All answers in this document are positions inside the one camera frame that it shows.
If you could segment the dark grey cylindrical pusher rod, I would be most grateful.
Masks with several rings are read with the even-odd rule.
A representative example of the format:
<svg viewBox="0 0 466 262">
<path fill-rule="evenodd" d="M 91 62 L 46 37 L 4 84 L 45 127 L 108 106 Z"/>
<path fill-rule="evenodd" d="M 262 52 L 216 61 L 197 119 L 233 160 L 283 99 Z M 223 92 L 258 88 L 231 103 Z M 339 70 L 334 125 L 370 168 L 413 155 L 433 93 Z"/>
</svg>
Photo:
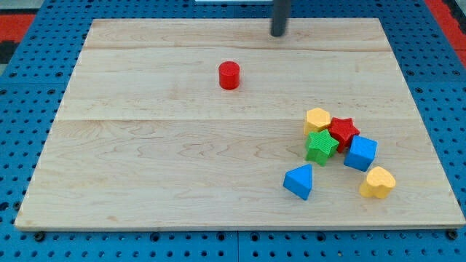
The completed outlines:
<svg viewBox="0 0 466 262">
<path fill-rule="evenodd" d="M 270 35 L 281 37 L 285 34 L 291 13 L 291 0 L 274 0 L 271 16 Z"/>
</svg>

